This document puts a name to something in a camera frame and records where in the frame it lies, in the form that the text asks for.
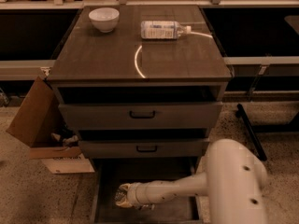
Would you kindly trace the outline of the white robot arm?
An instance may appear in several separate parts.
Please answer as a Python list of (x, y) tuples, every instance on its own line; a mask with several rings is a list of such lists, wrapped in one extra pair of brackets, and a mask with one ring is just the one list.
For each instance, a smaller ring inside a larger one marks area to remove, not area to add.
[(210, 144), (204, 172), (175, 181), (125, 183), (115, 203), (143, 208), (177, 197), (207, 196), (212, 224), (268, 224), (262, 190), (267, 171), (245, 146), (232, 139)]

